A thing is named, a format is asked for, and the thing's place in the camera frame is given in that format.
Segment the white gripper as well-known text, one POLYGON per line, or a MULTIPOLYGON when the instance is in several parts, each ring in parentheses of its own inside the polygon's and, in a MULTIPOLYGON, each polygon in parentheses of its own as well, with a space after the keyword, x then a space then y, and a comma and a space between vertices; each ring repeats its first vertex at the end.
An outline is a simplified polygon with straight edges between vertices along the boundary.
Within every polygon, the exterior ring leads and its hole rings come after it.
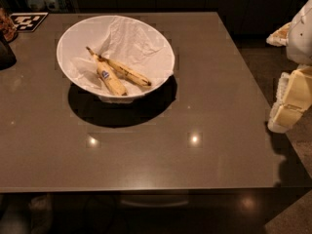
POLYGON ((291 129, 312 105, 312 67, 300 65, 291 74, 283 72, 273 103, 268 129, 283 134, 291 129))

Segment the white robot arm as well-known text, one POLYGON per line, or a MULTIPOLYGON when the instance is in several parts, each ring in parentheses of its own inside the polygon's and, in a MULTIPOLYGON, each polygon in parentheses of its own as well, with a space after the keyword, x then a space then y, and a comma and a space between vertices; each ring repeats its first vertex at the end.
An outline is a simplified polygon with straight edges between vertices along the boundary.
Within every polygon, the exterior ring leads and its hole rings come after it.
POLYGON ((267 124, 273 133, 290 130, 312 105, 312 0, 308 0, 291 22, 270 34, 266 42, 286 47, 287 58, 298 64, 278 81, 276 101, 267 124))

